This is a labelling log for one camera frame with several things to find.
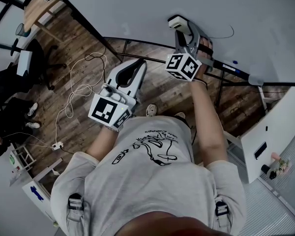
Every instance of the white cable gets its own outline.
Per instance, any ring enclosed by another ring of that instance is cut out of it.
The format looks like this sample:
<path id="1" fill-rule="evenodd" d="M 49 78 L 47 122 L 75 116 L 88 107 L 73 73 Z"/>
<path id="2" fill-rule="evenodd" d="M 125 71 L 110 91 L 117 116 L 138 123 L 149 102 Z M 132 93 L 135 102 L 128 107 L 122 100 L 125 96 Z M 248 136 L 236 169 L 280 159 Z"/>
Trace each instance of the white cable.
<path id="1" fill-rule="evenodd" d="M 105 56 L 105 58 L 106 58 L 106 62 L 105 62 L 104 68 L 103 68 L 102 76 L 100 77 L 100 79 L 99 79 L 94 85 L 90 85 L 90 84 L 81 84 L 81 85 L 79 85 L 79 86 L 73 91 L 73 86 L 72 86 L 72 70 L 73 70 L 73 68 L 75 67 L 75 65 L 76 65 L 78 62 L 80 62 L 80 61 L 82 61 L 82 60 L 86 60 L 86 58 L 88 58 L 88 57 L 91 56 L 92 54 L 100 54 L 101 56 Z M 72 66 L 72 68 L 71 68 L 71 70 L 70 70 L 70 83 L 71 83 L 71 91 L 72 91 L 72 92 L 70 93 L 70 95 L 69 95 L 69 97 L 68 97 L 68 101 L 67 101 L 67 104 L 65 105 L 65 108 L 61 109 L 61 110 L 59 111 L 59 113 L 57 114 L 57 118 L 56 118 L 56 122 L 55 122 L 55 126 L 56 126 L 56 136 L 55 136 L 55 141 L 56 141 L 56 143 L 57 143 L 57 120 L 58 120 L 59 114 L 60 114 L 62 111 L 65 111 L 65 115 L 66 115 L 68 118 L 73 118 L 74 111 L 73 111 L 73 106 L 72 106 L 72 102 L 71 102 L 71 101 L 73 100 L 74 96 L 75 96 L 75 95 L 79 95 L 79 96 L 83 96 L 83 97 L 88 97 L 88 96 L 90 96 L 90 95 L 92 94 L 92 92 L 95 93 L 95 92 L 93 91 L 93 87 L 96 86 L 96 85 L 102 80 L 102 78 L 103 78 L 103 76 L 104 76 L 104 73 L 105 73 L 106 64 L 107 64 L 107 56 L 106 56 L 105 54 L 95 52 L 95 53 L 91 53 L 91 54 L 89 54 L 88 56 L 84 57 L 84 59 L 80 59 L 80 60 L 78 60 L 78 61 L 75 62 L 75 64 Z M 84 89 L 89 89 L 89 93 L 88 93 L 88 94 L 77 93 L 77 92 L 82 91 L 82 90 L 84 90 Z M 67 113 L 67 108 L 68 108 L 69 105 L 70 105 L 70 109 L 71 109 L 71 112 L 72 112 L 71 116 L 69 116 L 68 113 Z"/>
<path id="2" fill-rule="evenodd" d="M 31 134 L 28 134 L 28 133 L 16 132 L 16 133 L 13 133 L 13 134 L 10 134 L 10 135 L 7 135 L 7 136 L 4 136 L 3 138 L 6 138 L 6 137 L 8 137 L 8 136 L 12 136 L 12 135 L 15 135 L 15 134 L 25 134 L 25 135 L 32 136 L 32 137 L 34 137 L 35 139 L 37 139 L 38 141 L 40 141 L 41 143 L 45 144 L 46 146 L 35 145 L 35 144 L 29 144 L 29 145 L 34 145 L 34 146 L 38 146 L 38 147 L 49 147 L 49 148 L 53 148 L 53 147 L 49 146 L 47 143 L 45 143 L 45 142 L 43 142 L 42 140 L 38 139 L 36 136 L 33 136 L 33 135 L 31 135 Z"/>

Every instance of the sneaker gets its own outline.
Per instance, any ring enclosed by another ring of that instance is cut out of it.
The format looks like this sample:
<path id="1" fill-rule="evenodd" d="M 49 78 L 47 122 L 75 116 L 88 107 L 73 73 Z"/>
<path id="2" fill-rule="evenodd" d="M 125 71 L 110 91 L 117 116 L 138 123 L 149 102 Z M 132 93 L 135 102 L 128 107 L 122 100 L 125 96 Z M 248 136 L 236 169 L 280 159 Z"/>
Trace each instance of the sneaker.
<path id="1" fill-rule="evenodd" d="M 157 106 L 155 104 L 149 104 L 147 107 L 147 117 L 156 116 Z"/>
<path id="2" fill-rule="evenodd" d="M 38 109 L 38 103 L 35 102 L 34 105 L 32 105 L 31 108 L 29 109 L 28 116 L 32 117 L 35 114 L 37 109 Z"/>
<path id="3" fill-rule="evenodd" d="M 186 115 L 184 112 L 179 112 L 179 113 L 175 114 L 174 116 L 178 116 L 180 118 L 186 119 Z"/>
<path id="4" fill-rule="evenodd" d="M 28 122 L 25 126 L 30 128 L 40 128 L 40 124 L 38 122 Z"/>

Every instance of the gray t-shirt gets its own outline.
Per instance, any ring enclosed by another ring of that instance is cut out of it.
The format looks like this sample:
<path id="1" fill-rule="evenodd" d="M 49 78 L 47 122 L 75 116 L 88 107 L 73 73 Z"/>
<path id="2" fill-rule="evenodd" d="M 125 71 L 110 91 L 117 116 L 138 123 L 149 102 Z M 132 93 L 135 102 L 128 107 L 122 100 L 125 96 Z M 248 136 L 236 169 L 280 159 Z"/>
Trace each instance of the gray t-shirt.
<path id="1" fill-rule="evenodd" d="M 144 213 L 188 216 L 216 228 L 215 203 L 229 207 L 228 232 L 245 222 L 245 196 L 237 167 L 216 161 L 193 163 L 190 129 L 171 117 L 137 117 L 125 122 L 115 147 L 100 162 L 83 152 L 73 155 L 51 194 L 53 214 L 68 235 L 68 197 L 79 193 L 90 205 L 90 235 L 113 236 Z"/>

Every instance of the strap buckle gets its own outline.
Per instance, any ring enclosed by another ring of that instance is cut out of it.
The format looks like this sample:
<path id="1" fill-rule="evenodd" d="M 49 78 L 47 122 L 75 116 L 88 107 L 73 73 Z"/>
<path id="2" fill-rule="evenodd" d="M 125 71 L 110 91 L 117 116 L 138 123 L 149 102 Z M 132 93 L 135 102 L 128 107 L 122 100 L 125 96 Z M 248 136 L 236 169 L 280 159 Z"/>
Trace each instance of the strap buckle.
<path id="1" fill-rule="evenodd" d="M 219 201 L 216 203 L 216 208 L 215 208 L 216 216 L 222 216 L 222 215 L 228 214 L 229 212 L 230 211 L 226 203 L 224 203 L 223 201 Z"/>
<path id="2" fill-rule="evenodd" d="M 70 210 L 84 210 L 83 199 L 80 194 L 74 193 L 69 197 L 68 208 Z"/>

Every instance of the wooden floor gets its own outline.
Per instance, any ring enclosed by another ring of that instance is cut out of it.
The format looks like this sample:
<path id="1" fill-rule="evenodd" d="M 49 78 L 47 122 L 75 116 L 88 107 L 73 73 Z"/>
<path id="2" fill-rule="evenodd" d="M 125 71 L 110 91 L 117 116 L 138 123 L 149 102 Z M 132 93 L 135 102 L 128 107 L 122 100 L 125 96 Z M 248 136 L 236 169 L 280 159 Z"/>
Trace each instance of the wooden floor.
<path id="1" fill-rule="evenodd" d="M 108 50 L 105 50 L 103 45 L 99 43 L 88 31 L 86 31 L 77 21 L 70 16 L 68 8 L 63 9 L 57 14 L 57 18 L 53 19 L 48 28 L 55 32 L 57 36 L 64 39 L 69 39 L 76 36 L 65 43 L 57 43 L 49 35 L 40 31 L 36 39 L 42 45 L 45 53 L 51 45 L 58 45 L 50 59 L 49 64 L 65 63 L 66 69 L 50 70 L 50 80 L 55 86 L 54 91 L 50 91 L 44 85 L 35 85 L 27 94 L 19 93 L 18 97 L 30 99 L 38 102 L 39 109 L 35 116 L 35 120 L 42 123 L 42 127 L 36 130 L 34 135 L 45 143 L 52 145 L 55 143 L 55 121 L 58 112 L 63 109 L 67 103 L 68 96 L 72 92 L 70 83 L 70 69 L 85 55 L 92 52 L 104 53 L 107 56 L 106 77 L 112 68 L 119 64 L 119 60 L 112 55 Z M 122 52 L 124 41 L 109 40 L 109 43 L 117 50 Z M 155 59 L 166 59 L 167 54 L 173 53 L 172 49 L 158 47 L 154 45 L 141 44 L 131 42 L 127 46 L 127 53 L 151 57 Z M 80 84 L 95 84 L 102 75 L 103 63 L 100 59 L 91 61 L 79 62 L 72 71 L 72 86 L 73 90 Z M 221 75 L 221 71 L 215 69 L 215 75 Z M 227 74 L 226 79 L 234 82 L 240 81 L 233 75 Z M 208 92 L 215 102 L 220 81 L 212 77 L 205 77 L 208 82 Z M 99 91 L 103 80 L 93 87 L 93 91 Z M 164 71 L 164 65 L 157 62 L 147 61 L 147 74 L 141 88 L 140 101 L 141 105 L 137 108 L 135 115 L 145 115 L 146 107 L 155 103 L 158 106 L 158 114 L 174 115 L 177 112 L 183 111 L 186 113 L 186 119 L 192 128 L 192 135 L 195 133 L 195 120 L 193 114 L 192 98 L 188 89 L 188 84 L 172 78 Z M 286 91 L 286 88 L 264 88 L 264 91 Z M 223 128 L 231 134 L 238 136 L 248 130 L 255 124 L 263 115 L 264 110 L 260 101 L 258 90 L 254 87 L 224 87 L 221 102 L 216 109 Z M 268 97 L 281 98 L 283 93 L 273 93 Z M 92 101 L 92 95 L 89 97 L 76 96 L 72 100 L 74 116 L 68 118 L 64 112 L 61 112 L 58 118 L 57 140 L 64 143 L 64 149 L 70 153 L 76 151 L 85 151 L 94 140 L 100 130 L 100 125 L 94 120 L 88 118 L 88 112 Z M 43 145 L 34 138 L 29 138 L 31 144 Z M 197 139 L 194 143 L 194 154 L 196 163 L 200 163 L 201 158 L 197 149 Z M 37 175 L 47 166 L 51 165 L 58 158 L 63 158 L 56 170 L 61 173 L 72 154 L 62 150 L 53 151 L 48 147 L 30 147 L 30 152 L 37 160 L 31 173 Z M 51 190 L 56 177 L 50 173 L 43 179 L 43 183 L 47 190 Z"/>

